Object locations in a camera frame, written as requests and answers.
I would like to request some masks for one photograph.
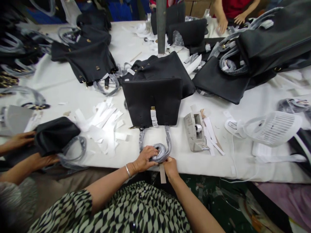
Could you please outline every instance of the sleeve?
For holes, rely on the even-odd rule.
[[[84,217],[90,217],[91,212],[92,197],[89,191],[68,193],[46,210],[28,232],[67,232],[81,224]]]

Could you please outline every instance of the white cord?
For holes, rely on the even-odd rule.
[[[237,130],[234,132],[234,134],[232,134],[232,138],[231,138],[231,141],[232,141],[232,155],[231,155],[231,158],[232,158],[232,160],[233,160],[234,168],[235,168],[235,170],[236,170],[236,177],[237,177],[237,168],[236,168],[236,161],[235,161],[235,159],[234,159],[234,143],[233,143],[233,137],[234,137],[234,135],[235,135],[236,132],[237,132]],[[224,180],[224,179],[222,179],[222,178],[220,178],[220,179],[223,180],[223,181],[226,181],[226,182],[228,182],[228,183],[241,183],[241,182],[246,182],[246,181],[252,180],[253,178],[255,178],[255,177],[258,175],[258,173],[259,173],[259,168],[257,169],[257,172],[256,172],[256,174],[255,174],[253,177],[251,177],[251,178],[249,178],[249,179],[247,179],[247,180],[242,180],[242,181],[233,181],[233,182],[229,182],[229,181]]]

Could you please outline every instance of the green floor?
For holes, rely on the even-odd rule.
[[[234,201],[227,199],[228,204],[221,196],[213,197],[216,187],[221,187],[229,192],[236,193],[237,189],[243,191],[247,190],[245,183],[230,184],[222,181],[219,177],[203,175],[181,174],[180,176],[196,197],[198,197],[215,217],[225,232],[256,232],[244,215],[235,209],[238,209],[238,206]]]

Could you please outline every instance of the woman's hand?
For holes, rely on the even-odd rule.
[[[41,157],[39,153],[31,155],[25,160],[32,172],[59,162],[59,158],[57,157],[57,155]]]
[[[244,13],[239,14],[237,17],[234,18],[235,19],[234,23],[241,25],[242,23],[245,23],[245,18],[246,15]]]
[[[133,171],[130,171],[131,176],[139,172],[144,172],[154,165],[158,165],[157,162],[149,161],[152,156],[158,155],[158,150],[153,146],[146,146],[139,154],[138,158],[132,163]]]
[[[1,146],[1,151],[3,153],[7,153],[11,150],[18,149],[25,145],[32,145],[35,140],[34,139],[35,134],[36,134],[35,131],[31,131],[27,133],[20,133],[14,135],[9,141],[7,141],[5,144]]]
[[[168,177],[168,181],[171,183],[172,180],[179,178],[179,173],[177,170],[176,159],[168,157],[166,161],[163,162],[165,173]]]
[[[228,20],[226,18],[222,18],[218,22],[218,26],[216,28],[217,31],[222,35],[226,32],[228,27]]]

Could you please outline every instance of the person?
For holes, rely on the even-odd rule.
[[[0,156],[32,145],[34,135],[32,131],[13,136],[0,146]],[[112,172],[111,169],[89,168],[66,177],[38,172],[58,161],[56,155],[41,157],[35,153],[0,175],[0,225],[4,232],[26,232],[65,193],[82,190]]]
[[[217,30],[224,34],[228,27],[228,20],[235,24],[245,23],[246,17],[258,6],[260,0],[253,0],[253,3],[244,11],[251,0],[213,0],[212,8],[218,21]]]
[[[36,220],[29,232],[224,233],[181,179],[174,158],[168,157],[163,165],[178,200],[142,180],[123,185],[129,177],[158,165],[150,161],[156,155],[157,149],[146,146],[134,162],[82,191],[65,194]]]

